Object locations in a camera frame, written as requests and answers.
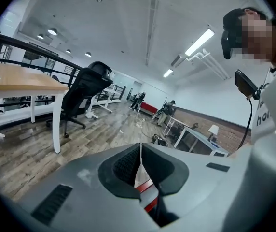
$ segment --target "wooden desk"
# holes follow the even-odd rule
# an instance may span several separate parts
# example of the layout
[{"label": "wooden desk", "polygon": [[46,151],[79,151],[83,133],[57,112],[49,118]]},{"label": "wooden desk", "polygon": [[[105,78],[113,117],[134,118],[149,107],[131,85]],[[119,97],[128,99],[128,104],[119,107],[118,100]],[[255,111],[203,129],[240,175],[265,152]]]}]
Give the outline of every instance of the wooden desk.
[{"label": "wooden desk", "polygon": [[53,108],[53,144],[55,152],[60,152],[60,115],[64,92],[68,87],[47,76],[43,72],[10,64],[0,63],[0,98],[31,96],[30,117],[35,122],[35,96],[55,95]]},{"label": "wooden desk", "polygon": [[200,134],[199,132],[194,131],[194,130],[186,127],[186,126],[184,127],[180,137],[178,138],[175,145],[173,146],[174,148],[177,147],[177,145],[181,141],[181,139],[184,136],[186,131],[188,131],[191,135],[193,135],[196,138],[196,140],[193,143],[192,147],[190,148],[189,152],[191,152],[193,150],[193,148],[197,144],[198,140],[200,140],[201,142],[203,142],[206,146],[208,146],[212,150],[210,156],[214,156],[215,154],[217,154],[217,155],[219,154],[219,155],[224,156],[224,157],[228,156],[229,152],[227,150],[223,149],[222,147],[220,147],[215,142],[208,141],[206,136],[204,136],[204,135]]},{"label": "wooden desk", "polygon": [[175,119],[175,118],[173,118],[173,117],[170,117],[170,119],[169,119],[169,122],[168,122],[168,124],[166,125],[166,127],[165,127],[165,130],[164,130],[164,134],[165,134],[165,137],[169,134],[169,132],[170,132],[170,129],[171,129],[171,127],[173,127],[173,125],[174,125],[174,123],[175,122],[177,122],[177,123],[179,123],[179,124],[182,124],[182,125],[184,125],[184,126],[186,126],[186,127],[190,127],[190,126],[188,126],[187,124],[185,124],[185,123],[183,123],[182,121],[179,121],[179,120],[177,120],[177,119]]}]

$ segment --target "table lamp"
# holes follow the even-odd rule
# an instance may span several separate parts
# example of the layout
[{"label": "table lamp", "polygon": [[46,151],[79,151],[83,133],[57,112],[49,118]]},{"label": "table lamp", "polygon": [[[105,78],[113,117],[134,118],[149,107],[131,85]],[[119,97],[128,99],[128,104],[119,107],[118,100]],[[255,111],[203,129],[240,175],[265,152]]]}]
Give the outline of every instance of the table lamp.
[{"label": "table lamp", "polygon": [[207,139],[208,141],[211,140],[211,137],[213,137],[214,134],[217,135],[217,133],[219,132],[219,127],[216,125],[212,125],[209,129],[209,132],[211,133],[211,135]]}]

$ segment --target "person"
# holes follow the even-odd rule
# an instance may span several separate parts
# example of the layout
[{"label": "person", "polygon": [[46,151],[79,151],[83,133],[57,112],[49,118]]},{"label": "person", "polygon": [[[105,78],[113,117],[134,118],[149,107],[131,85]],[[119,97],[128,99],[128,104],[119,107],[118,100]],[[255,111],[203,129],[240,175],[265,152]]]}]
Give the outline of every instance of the person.
[{"label": "person", "polygon": [[[269,19],[262,11],[247,7],[234,9],[226,14],[223,18],[223,27],[228,32],[228,37],[229,35],[237,36],[232,48],[239,48],[242,53],[253,59],[270,63],[267,74],[261,74],[266,75],[261,94],[269,93],[269,84],[276,81],[276,20]],[[260,98],[252,123],[251,144],[275,130],[276,127],[268,108]]]},{"label": "person", "polygon": [[171,102],[166,103],[164,105],[163,111],[161,112],[161,114],[158,117],[158,122],[157,122],[158,126],[162,126],[162,124],[166,120],[166,118],[168,116],[171,116],[174,114],[175,108],[173,107],[173,105],[175,105],[175,104],[176,104],[176,102],[174,100],[172,100]]},{"label": "person", "polygon": [[161,113],[163,112],[163,109],[166,107],[167,104],[168,104],[167,102],[164,103],[164,105],[162,106],[162,108],[155,113],[154,117],[151,120],[151,123],[153,123],[156,120],[156,117],[159,118],[159,116],[161,115]]},{"label": "person", "polygon": [[146,92],[143,92],[143,93],[141,93],[140,95],[139,95],[139,97],[138,97],[138,95],[136,96],[136,98],[135,98],[135,101],[133,102],[133,104],[131,105],[131,109],[132,110],[137,110],[137,108],[138,108],[138,106],[140,106],[141,105],[141,103],[142,103],[142,101],[143,101],[143,99],[144,99],[144,97],[146,96]]},{"label": "person", "polygon": [[132,105],[129,108],[132,109],[136,105],[139,95],[140,95],[140,93],[138,92],[137,95],[134,98],[134,101],[133,101]]}]

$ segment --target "pipe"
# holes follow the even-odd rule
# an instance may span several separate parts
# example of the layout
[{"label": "pipe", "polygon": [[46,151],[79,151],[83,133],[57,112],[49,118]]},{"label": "pipe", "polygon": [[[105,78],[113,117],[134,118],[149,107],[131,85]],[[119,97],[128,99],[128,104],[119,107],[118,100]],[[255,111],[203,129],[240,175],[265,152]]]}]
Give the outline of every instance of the pipe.
[{"label": "pipe", "polygon": [[230,76],[228,75],[227,71],[216,61],[215,58],[213,58],[213,56],[210,53],[208,53],[206,51],[206,49],[202,49],[202,51],[203,51],[204,54],[208,54],[209,55],[210,59],[212,59],[212,61],[214,61],[214,63],[216,64],[216,66],[225,75],[226,78],[230,78]]},{"label": "pipe", "polygon": [[222,80],[225,80],[224,77],[222,77],[222,74],[217,70],[216,67],[213,67],[213,63],[211,63],[210,61],[208,61],[208,63],[206,63],[205,61],[202,61],[203,58],[205,58],[206,56],[208,56],[210,53],[203,55],[201,52],[196,53],[194,56],[192,56],[191,58],[187,58],[188,61],[197,58],[199,59],[202,63],[204,63],[209,69],[211,69],[219,78],[221,78]]},{"label": "pipe", "polygon": [[224,80],[226,79],[226,76],[223,75],[218,68],[212,63],[208,58],[205,58],[205,61],[208,62],[211,66],[214,72],[217,72]]},{"label": "pipe", "polygon": [[214,68],[211,65],[209,65],[206,62],[202,61],[200,58],[199,58],[199,60],[201,62],[203,62],[209,69],[211,69],[221,80],[225,80],[225,78],[223,78],[217,71],[215,71]]}]

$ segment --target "ceiling beam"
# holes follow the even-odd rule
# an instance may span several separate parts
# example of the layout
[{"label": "ceiling beam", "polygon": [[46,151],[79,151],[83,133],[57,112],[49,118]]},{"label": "ceiling beam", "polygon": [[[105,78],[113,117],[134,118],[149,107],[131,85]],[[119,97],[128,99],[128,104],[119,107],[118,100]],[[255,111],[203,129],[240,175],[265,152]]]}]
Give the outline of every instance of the ceiling beam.
[{"label": "ceiling beam", "polygon": [[147,32],[147,46],[146,46],[146,66],[149,65],[149,58],[152,51],[154,32],[156,28],[156,18],[158,12],[159,0],[150,0],[148,13],[148,32]]}]

